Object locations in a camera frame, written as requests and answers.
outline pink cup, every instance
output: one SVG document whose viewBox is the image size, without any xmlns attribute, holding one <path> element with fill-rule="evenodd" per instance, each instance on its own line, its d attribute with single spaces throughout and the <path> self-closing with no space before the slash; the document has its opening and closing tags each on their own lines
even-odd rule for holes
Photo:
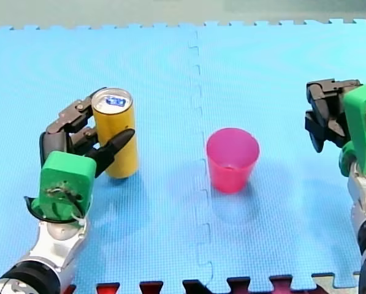
<svg viewBox="0 0 366 294">
<path fill-rule="evenodd" d="M 206 145 L 210 181 L 223 193 L 242 190 L 259 158 L 259 144 L 248 132 L 226 128 L 216 131 Z"/>
</svg>

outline blue floor mat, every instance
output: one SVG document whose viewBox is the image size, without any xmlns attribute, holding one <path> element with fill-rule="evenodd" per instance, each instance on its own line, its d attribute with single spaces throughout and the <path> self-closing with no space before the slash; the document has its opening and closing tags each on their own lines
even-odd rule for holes
<svg viewBox="0 0 366 294">
<path fill-rule="evenodd" d="M 366 24 L 261 24 L 0 29 L 0 275 L 36 237 L 22 197 L 37 195 L 39 134 L 73 100 L 117 86 L 135 99 L 141 168 L 119 185 L 97 179 L 77 293 L 111 282 L 140 293 L 144 281 L 182 293 L 185 279 L 222 293 L 241 276 L 267 291 L 277 275 L 302 289 L 322 273 L 354 286 L 339 150 L 316 154 L 303 119 L 307 81 L 366 82 Z M 261 144 L 249 195 L 208 185 L 204 142 L 224 126 Z"/>
</svg>

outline yellow cylinder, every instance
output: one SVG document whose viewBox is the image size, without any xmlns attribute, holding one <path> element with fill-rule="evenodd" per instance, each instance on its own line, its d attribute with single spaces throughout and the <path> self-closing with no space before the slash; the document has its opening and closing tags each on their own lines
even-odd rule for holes
<svg viewBox="0 0 366 294">
<path fill-rule="evenodd" d="M 134 101 L 131 95 L 118 88 L 105 88 L 91 99 L 98 140 L 104 146 L 108 140 L 125 129 L 135 130 Z M 114 163 L 106 169 L 112 178 L 127 178 L 139 167 L 136 134 L 115 156 Z"/>
</svg>

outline can lid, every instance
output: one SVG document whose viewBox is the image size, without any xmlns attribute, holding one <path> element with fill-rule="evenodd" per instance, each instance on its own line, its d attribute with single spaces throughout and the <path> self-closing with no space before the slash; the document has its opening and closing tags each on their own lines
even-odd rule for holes
<svg viewBox="0 0 366 294">
<path fill-rule="evenodd" d="M 126 111 L 132 105 L 131 95 L 118 88 L 105 88 L 93 95 L 91 106 L 106 115 L 115 115 Z"/>
</svg>

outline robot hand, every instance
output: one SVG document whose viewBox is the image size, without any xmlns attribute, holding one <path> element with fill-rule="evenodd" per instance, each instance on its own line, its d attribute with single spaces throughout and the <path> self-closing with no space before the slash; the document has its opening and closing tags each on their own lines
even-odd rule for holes
<svg viewBox="0 0 366 294">
<path fill-rule="evenodd" d="M 348 177 L 351 219 L 362 254 L 359 293 L 366 294 L 366 85 L 359 80 L 314 81 L 307 83 L 307 99 L 312 110 L 305 113 L 305 129 L 315 150 L 320 153 L 326 140 L 341 148 L 339 167 Z"/>
<path fill-rule="evenodd" d="M 86 125 L 96 92 L 64 109 L 40 136 L 40 195 L 25 197 L 29 212 L 39 220 L 38 238 L 1 276 L 0 294 L 63 294 L 74 278 L 89 232 L 94 178 L 135 134 L 125 129 L 99 149 L 93 147 L 97 132 Z"/>
</svg>

